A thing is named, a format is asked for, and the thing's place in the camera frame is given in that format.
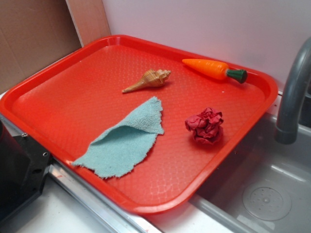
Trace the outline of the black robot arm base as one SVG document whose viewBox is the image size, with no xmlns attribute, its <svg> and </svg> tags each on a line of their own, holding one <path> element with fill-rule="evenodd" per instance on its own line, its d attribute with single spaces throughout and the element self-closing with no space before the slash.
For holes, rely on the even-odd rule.
<svg viewBox="0 0 311 233">
<path fill-rule="evenodd" d="M 50 162 L 50 152 L 31 136 L 12 136 L 0 124 L 1 224 L 42 194 Z"/>
</svg>

